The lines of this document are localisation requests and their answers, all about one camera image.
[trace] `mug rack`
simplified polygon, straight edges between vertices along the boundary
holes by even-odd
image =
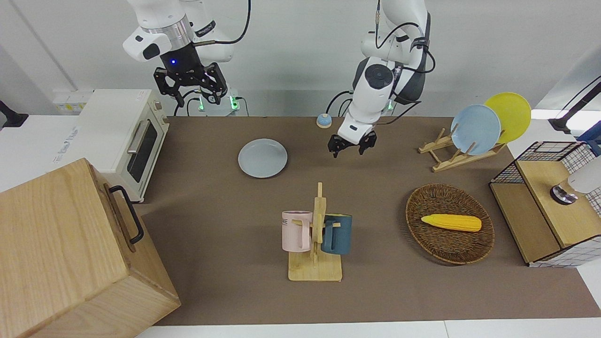
[[[329,254],[321,250],[323,243],[324,218],[326,216],[326,198],[323,196],[323,184],[317,183],[317,197],[313,206],[311,223],[311,249],[301,253],[288,253],[288,279],[291,281],[341,281],[342,261],[339,254]]]

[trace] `green indicator light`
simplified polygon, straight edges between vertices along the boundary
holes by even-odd
[[[233,109],[233,110],[238,109],[238,101],[233,96],[230,96],[230,103],[231,103],[231,109]]]

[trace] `brown table mat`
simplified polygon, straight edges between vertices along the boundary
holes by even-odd
[[[143,204],[136,206],[182,300],[158,325],[289,324],[600,316],[575,269],[527,268],[488,187],[512,160],[499,155],[440,173],[416,148],[450,118],[405,117],[376,129],[376,147],[334,159],[341,120],[171,118]],[[254,179],[240,149],[272,138],[288,151],[277,176]],[[437,150],[448,158],[449,150]],[[281,249],[281,212],[312,210],[317,181],[328,212],[353,215],[340,283],[292,282]],[[465,190],[488,211],[495,246],[484,260],[443,266],[404,224],[410,193],[427,183]]]

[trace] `white toaster oven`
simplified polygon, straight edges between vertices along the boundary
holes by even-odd
[[[132,201],[142,201],[169,123],[153,90],[94,91],[52,159],[53,168],[80,158]]]

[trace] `wire basket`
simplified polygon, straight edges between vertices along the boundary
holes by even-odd
[[[431,214],[475,216],[482,229],[464,232],[442,229],[421,221]],[[407,226],[417,243],[432,256],[453,264],[469,264],[484,259],[495,243],[495,230],[484,207],[461,189],[445,184],[428,184],[415,190],[405,209]]]

